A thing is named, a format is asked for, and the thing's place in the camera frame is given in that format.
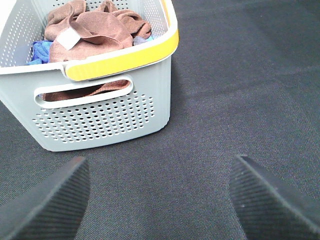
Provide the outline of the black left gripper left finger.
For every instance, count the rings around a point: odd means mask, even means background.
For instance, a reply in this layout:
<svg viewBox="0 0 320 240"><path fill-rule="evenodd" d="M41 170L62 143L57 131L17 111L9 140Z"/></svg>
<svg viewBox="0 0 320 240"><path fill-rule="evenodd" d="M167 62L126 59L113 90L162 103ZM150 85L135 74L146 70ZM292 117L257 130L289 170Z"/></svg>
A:
<svg viewBox="0 0 320 240"><path fill-rule="evenodd" d="M78 156L0 207L2 240L73 240L90 197L88 161Z"/></svg>

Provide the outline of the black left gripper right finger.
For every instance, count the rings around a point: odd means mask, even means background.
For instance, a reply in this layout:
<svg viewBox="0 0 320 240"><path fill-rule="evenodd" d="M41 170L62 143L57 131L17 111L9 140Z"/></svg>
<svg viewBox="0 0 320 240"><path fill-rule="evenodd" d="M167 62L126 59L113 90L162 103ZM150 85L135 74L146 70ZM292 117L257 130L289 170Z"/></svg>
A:
<svg viewBox="0 0 320 240"><path fill-rule="evenodd" d="M249 240L318 240L320 203L248 156L231 164L229 193Z"/></svg>

